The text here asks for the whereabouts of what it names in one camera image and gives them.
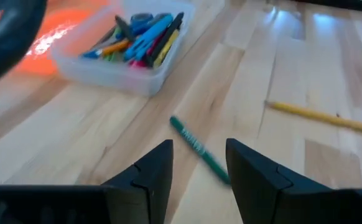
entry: yellow pencil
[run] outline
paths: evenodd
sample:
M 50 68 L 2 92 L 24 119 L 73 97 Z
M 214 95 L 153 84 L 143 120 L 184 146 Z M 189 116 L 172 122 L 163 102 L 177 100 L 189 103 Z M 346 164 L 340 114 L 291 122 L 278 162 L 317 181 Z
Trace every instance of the yellow pencil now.
M 307 108 L 301 108 L 295 105 L 290 105 L 287 103 L 280 103 L 280 102 L 269 102 L 265 101 L 265 104 L 273 108 L 275 110 L 285 111 L 292 114 L 297 114 L 299 116 L 303 116 L 310 119 L 316 119 L 318 121 L 334 124 L 337 126 L 342 126 L 346 128 L 355 129 L 358 131 L 362 131 L 362 122 L 359 121 L 352 121 L 349 119 L 339 118 L 337 116 L 332 116 L 326 113 L 313 111 Z

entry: plastic container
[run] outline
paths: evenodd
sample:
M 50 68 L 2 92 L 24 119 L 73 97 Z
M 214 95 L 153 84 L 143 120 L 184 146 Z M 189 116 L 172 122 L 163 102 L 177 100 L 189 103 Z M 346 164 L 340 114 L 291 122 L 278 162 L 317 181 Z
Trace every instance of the plastic container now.
M 184 12 L 180 34 L 159 68 L 135 68 L 128 67 L 123 62 L 113 63 L 79 57 L 114 26 L 115 14 L 129 21 L 133 14 L 140 12 L 150 12 L 153 15 L 169 12 L 174 17 Z M 56 41 L 52 46 L 52 57 L 65 78 L 152 96 L 162 88 L 164 80 L 171 72 L 194 13 L 195 8 L 184 2 L 124 0 L 121 4 L 113 3 Z

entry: green pen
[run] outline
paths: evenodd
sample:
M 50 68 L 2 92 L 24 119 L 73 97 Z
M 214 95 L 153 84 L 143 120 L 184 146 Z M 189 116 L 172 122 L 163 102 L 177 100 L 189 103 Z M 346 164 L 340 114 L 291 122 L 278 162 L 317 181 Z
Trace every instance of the green pen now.
M 208 152 L 204 145 L 200 143 L 176 117 L 171 116 L 170 124 L 177 130 L 177 132 L 186 140 L 192 149 L 207 163 L 212 171 L 220 178 L 225 184 L 230 185 L 230 178 L 221 165 L 215 160 L 214 156 Z

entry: pencil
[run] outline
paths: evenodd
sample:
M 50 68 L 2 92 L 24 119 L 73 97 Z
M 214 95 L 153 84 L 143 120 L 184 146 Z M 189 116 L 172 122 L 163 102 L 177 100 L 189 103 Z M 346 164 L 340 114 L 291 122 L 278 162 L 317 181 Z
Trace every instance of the pencil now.
M 183 137 L 183 139 L 191 146 L 191 148 L 208 164 L 212 171 L 220 178 L 226 185 L 230 185 L 230 178 L 227 172 L 215 160 L 214 156 L 207 151 L 202 143 L 200 143 L 176 117 L 171 116 L 170 124 L 175 130 Z
M 337 126 L 354 129 L 357 131 L 362 131 L 362 122 L 359 122 L 359 121 L 343 119 L 343 118 L 339 118 L 337 116 L 332 116 L 330 114 L 313 111 L 313 110 L 310 110 L 307 108 L 301 108 L 301 107 L 298 107 L 295 105 L 290 105 L 287 103 L 265 101 L 265 104 L 268 107 L 273 108 L 275 110 L 285 111 L 285 112 L 288 112 L 291 114 L 297 114 L 299 116 L 303 116 L 303 117 L 310 118 L 310 119 L 315 119 L 315 120 L 322 121 L 325 123 L 330 123 L 330 124 L 334 124 Z

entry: wooden floor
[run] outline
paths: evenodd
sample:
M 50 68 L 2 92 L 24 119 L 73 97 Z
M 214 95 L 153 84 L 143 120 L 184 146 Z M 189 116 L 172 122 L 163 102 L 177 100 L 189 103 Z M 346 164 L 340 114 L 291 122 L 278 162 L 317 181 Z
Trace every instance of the wooden floor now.
M 362 187 L 362 134 L 265 109 L 283 101 L 362 121 L 362 12 L 278 0 L 190 0 L 177 64 L 153 98 L 60 78 L 0 81 L 0 184 L 100 184 L 174 140 L 166 223 L 241 223 L 232 191 L 169 126 L 225 166 L 225 139 L 332 188 Z

